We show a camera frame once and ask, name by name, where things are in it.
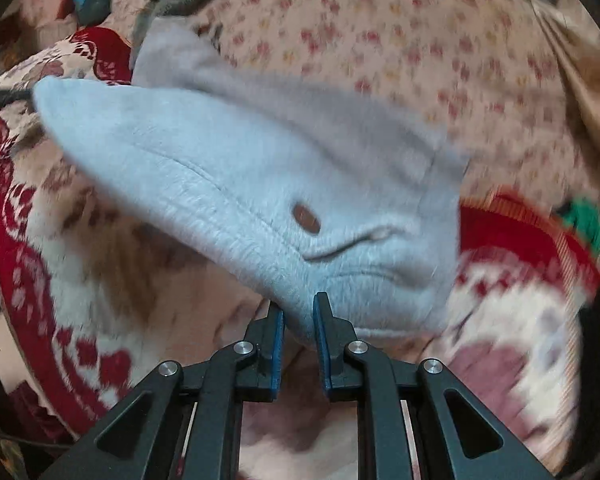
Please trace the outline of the green cloth item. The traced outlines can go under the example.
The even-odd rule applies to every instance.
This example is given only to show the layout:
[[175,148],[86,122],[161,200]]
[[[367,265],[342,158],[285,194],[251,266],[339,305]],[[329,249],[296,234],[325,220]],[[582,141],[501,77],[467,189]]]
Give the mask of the green cloth item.
[[580,237],[594,257],[600,255],[600,210],[593,202],[588,198],[570,198],[554,214]]

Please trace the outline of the pink floral quilt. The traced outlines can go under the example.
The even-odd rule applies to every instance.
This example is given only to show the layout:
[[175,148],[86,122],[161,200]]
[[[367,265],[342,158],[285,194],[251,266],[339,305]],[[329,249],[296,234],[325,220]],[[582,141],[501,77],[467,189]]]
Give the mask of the pink floral quilt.
[[541,0],[211,0],[230,64],[374,96],[445,128],[471,154],[468,196],[500,185],[544,207],[600,206],[531,3]]

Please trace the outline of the red floral plush blanket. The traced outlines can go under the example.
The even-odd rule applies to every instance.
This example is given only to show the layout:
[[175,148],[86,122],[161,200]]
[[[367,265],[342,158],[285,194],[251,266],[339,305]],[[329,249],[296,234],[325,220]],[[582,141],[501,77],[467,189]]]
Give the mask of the red floral plush blanket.
[[[390,141],[391,153],[419,138],[435,148],[457,149],[437,125],[406,108],[378,99],[308,84],[294,77],[253,74],[230,68],[211,40],[194,39],[184,18],[160,18],[149,34],[149,61],[162,56],[184,61],[184,75],[204,73],[234,79],[256,75],[256,97],[273,84],[291,84],[292,98],[309,104],[304,93],[327,91],[348,103],[337,117],[349,118],[353,104],[389,112],[407,127],[406,140]],[[85,29],[55,47],[33,55],[0,88],[29,89],[47,76],[123,84],[129,48],[113,30]],[[292,104],[292,112],[300,112]],[[435,356],[454,373],[553,474],[567,465],[576,443],[580,408],[577,303],[590,299],[600,284],[597,262],[582,254],[580,240],[548,220],[544,211],[508,188],[486,200],[464,200],[460,274],[446,312],[449,329],[441,336],[382,339],[392,356]],[[193,249],[144,222],[122,214],[90,179],[70,164],[45,135],[29,105],[0,112],[0,298],[12,336],[34,381],[67,430],[83,434],[159,358],[183,364],[201,361],[268,305],[257,292]],[[300,352],[290,338],[282,398],[266,413],[248,408],[239,470],[251,479],[353,479],[353,408],[334,408],[317,391],[315,356]],[[524,358],[508,389],[487,385],[479,373]]]

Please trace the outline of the light grey sweatpants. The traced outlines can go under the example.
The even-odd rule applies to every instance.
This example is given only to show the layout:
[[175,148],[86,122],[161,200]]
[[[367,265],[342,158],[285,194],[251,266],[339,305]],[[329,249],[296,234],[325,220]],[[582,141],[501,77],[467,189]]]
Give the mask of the light grey sweatpants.
[[319,292],[374,341],[445,329],[467,160],[418,115],[230,66],[181,18],[152,23],[127,86],[49,76],[32,101],[87,177],[297,338]]

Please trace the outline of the beige satin curtain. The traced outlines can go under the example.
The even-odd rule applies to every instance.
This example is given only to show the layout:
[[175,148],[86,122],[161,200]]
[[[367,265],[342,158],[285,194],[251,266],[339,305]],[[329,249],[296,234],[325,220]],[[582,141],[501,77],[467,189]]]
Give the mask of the beige satin curtain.
[[600,45],[551,6],[533,1],[531,9],[556,58],[571,135],[585,168],[600,184]]

